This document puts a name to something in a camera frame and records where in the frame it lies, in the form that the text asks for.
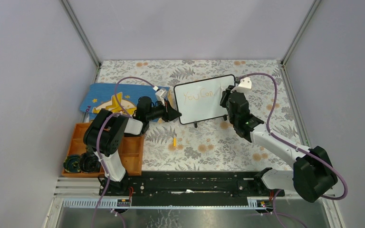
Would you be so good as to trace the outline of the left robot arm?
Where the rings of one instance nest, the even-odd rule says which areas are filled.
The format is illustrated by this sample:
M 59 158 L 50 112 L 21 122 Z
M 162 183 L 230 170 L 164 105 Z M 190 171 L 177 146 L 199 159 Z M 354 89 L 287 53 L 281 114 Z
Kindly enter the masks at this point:
M 102 165 L 105 186 L 116 195 L 123 195 L 128 191 L 128 174 L 118 152 L 125 134 L 140 136 L 146 132 L 152 120 L 162 119 L 169 122 L 181 116 L 168 100 L 153 103 L 148 96 L 138 99 L 132 117 L 114 114 L 106 109 L 100 110 L 85 132 L 83 142 L 93 150 Z

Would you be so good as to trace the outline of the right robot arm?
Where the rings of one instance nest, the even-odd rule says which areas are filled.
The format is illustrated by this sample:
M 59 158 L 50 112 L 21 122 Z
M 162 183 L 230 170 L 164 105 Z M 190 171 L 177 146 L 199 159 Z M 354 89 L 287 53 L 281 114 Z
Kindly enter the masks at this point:
M 266 122 L 250 113 L 244 93 L 234 91 L 232 85 L 222 92 L 220 105 L 227 110 L 228 120 L 239 137 L 264 147 L 291 167 L 289 171 L 265 168 L 257 173 L 253 188 L 258 195 L 289 190 L 315 202 L 338 183 L 339 175 L 333 171 L 325 149 L 296 144 L 270 132 Z

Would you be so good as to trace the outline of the black framed whiteboard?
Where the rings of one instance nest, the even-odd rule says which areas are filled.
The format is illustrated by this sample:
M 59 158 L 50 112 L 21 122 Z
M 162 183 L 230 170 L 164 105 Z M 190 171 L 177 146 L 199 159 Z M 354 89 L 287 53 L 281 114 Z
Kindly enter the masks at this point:
M 220 105 L 222 92 L 234 85 L 235 76 L 225 75 L 175 85 L 173 93 L 182 125 L 224 117 L 227 111 Z

